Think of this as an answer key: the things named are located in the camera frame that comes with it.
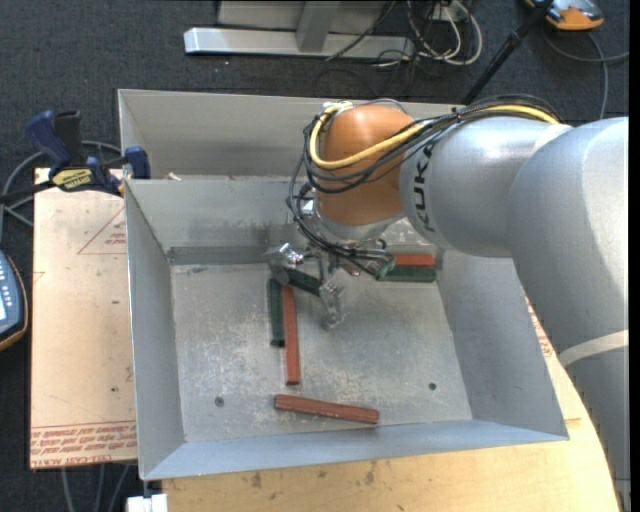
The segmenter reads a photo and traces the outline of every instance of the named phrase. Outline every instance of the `red stick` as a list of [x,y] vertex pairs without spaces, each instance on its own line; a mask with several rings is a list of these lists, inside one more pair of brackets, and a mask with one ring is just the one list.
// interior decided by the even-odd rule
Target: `red stick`
[[398,267],[433,267],[436,260],[432,254],[394,254]]
[[314,416],[326,416],[340,420],[357,421],[360,423],[378,423],[380,413],[375,409],[356,407],[353,405],[337,404],[312,400],[301,396],[276,395],[273,402],[276,409],[282,411],[303,412]]
[[298,321],[296,302],[291,286],[282,287],[282,315],[284,320],[284,350],[287,386],[300,384],[300,351],[298,350]]

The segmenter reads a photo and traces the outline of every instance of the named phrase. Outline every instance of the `cardboard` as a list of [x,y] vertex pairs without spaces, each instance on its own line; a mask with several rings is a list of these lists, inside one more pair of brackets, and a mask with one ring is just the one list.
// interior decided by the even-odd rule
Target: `cardboard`
[[30,468],[135,459],[122,198],[37,194],[33,269]]

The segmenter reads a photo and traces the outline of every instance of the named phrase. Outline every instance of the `black device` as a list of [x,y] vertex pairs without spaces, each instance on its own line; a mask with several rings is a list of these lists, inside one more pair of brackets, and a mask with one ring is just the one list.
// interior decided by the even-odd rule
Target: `black device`
[[11,259],[0,250],[0,350],[13,345],[27,330],[26,292]]

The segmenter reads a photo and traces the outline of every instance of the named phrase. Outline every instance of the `yellow clamp label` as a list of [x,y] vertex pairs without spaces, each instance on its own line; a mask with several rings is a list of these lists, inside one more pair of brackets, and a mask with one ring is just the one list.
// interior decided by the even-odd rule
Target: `yellow clamp label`
[[51,181],[58,187],[64,187],[67,190],[74,189],[81,185],[87,185],[91,183],[91,169],[76,168],[76,169],[63,169],[56,174]]

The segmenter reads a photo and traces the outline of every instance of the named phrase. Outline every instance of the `orange object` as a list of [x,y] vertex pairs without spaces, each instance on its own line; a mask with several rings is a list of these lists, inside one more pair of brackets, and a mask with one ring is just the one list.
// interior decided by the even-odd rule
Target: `orange object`
[[434,267],[433,254],[394,254],[396,267]]
[[375,409],[313,400],[301,396],[276,395],[273,406],[282,411],[302,412],[359,423],[378,423],[380,413]]
[[547,17],[547,21],[559,30],[592,30],[604,23],[604,18],[592,19],[575,6],[558,11],[559,19]]
[[300,384],[300,351],[298,348],[296,302],[291,286],[283,286],[281,293],[287,386],[295,386],[296,384]]
[[[383,105],[360,105],[338,114],[320,139],[320,156],[324,160],[340,160],[359,153],[395,135],[413,122],[413,118],[397,108]],[[335,176],[350,174],[369,167],[387,151],[379,151],[370,158],[343,169]],[[322,215],[347,226],[380,222],[402,213],[398,192],[398,176],[402,157],[398,156],[376,170],[370,180],[341,194],[317,193]],[[344,183],[319,180],[322,186],[336,188]]]

